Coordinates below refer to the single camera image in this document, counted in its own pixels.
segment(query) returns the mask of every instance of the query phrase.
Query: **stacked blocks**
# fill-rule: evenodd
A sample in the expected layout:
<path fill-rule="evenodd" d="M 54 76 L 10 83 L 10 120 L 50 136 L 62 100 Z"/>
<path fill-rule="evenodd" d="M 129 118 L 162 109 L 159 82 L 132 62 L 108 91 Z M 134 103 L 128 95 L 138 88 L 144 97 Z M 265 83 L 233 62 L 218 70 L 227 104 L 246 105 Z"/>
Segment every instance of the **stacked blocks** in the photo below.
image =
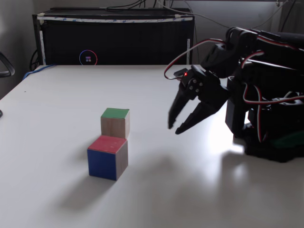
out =
<path fill-rule="evenodd" d="M 87 150 L 89 174 L 116 181 L 128 166 L 129 109 L 107 108 L 101 129 L 102 136 Z"/>
<path fill-rule="evenodd" d="M 102 135 L 127 139 L 130 132 L 129 109 L 107 108 L 101 116 Z"/>

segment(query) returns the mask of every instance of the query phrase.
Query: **red face of block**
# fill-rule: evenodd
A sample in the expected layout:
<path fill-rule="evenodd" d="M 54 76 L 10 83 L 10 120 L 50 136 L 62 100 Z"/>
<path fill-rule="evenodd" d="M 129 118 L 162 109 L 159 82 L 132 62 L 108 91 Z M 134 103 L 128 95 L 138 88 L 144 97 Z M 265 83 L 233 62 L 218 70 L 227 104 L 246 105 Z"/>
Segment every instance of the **red face of block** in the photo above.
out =
<path fill-rule="evenodd" d="M 126 139 L 102 135 L 88 149 L 115 154 L 126 141 Z"/>

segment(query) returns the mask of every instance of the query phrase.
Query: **computer case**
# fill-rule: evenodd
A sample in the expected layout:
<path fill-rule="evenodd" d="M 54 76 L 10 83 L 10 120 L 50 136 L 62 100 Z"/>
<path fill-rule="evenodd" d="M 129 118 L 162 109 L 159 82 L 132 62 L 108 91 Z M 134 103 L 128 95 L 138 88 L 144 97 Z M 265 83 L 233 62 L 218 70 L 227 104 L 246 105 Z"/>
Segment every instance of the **computer case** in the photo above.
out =
<path fill-rule="evenodd" d="M 44 65 L 166 65 L 193 45 L 194 16 L 167 9 L 51 8 L 33 22 Z"/>

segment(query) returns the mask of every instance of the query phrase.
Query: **table surface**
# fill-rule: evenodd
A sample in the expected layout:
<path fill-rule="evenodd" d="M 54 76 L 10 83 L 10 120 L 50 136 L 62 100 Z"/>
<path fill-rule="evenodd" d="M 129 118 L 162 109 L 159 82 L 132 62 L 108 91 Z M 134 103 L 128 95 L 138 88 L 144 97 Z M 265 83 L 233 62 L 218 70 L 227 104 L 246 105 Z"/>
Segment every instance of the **table surface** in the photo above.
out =
<path fill-rule="evenodd" d="M 0 227 L 302 228 L 304 160 L 245 156 L 226 105 L 175 135 L 167 116 L 178 82 L 163 70 L 56 66 L 4 97 Z M 131 110 L 129 166 L 117 182 L 88 175 L 86 149 L 107 107 Z"/>

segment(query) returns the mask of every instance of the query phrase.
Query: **blue cable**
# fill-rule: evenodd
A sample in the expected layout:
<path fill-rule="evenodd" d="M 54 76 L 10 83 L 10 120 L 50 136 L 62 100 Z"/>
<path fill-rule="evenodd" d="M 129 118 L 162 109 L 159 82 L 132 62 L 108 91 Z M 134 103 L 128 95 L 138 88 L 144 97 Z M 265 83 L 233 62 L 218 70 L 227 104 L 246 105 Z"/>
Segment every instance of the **blue cable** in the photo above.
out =
<path fill-rule="evenodd" d="M 29 75 L 31 75 L 31 74 L 38 73 L 38 72 L 40 72 L 41 70 L 44 70 L 44 69 L 46 69 L 46 68 L 53 67 L 53 66 L 56 66 L 56 64 L 52 64 L 52 65 L 45 66 L 45 67 L 43 67 L 43 68 L 40 68 L 39 70 L 34 70 L 34 71 L 31 71 L 31 72 L 27 72 L 27 73 L 24 75 L 22 81 L 23 81 L 24 79 L 26 79 L 27 76 L 29 76 Z"/>

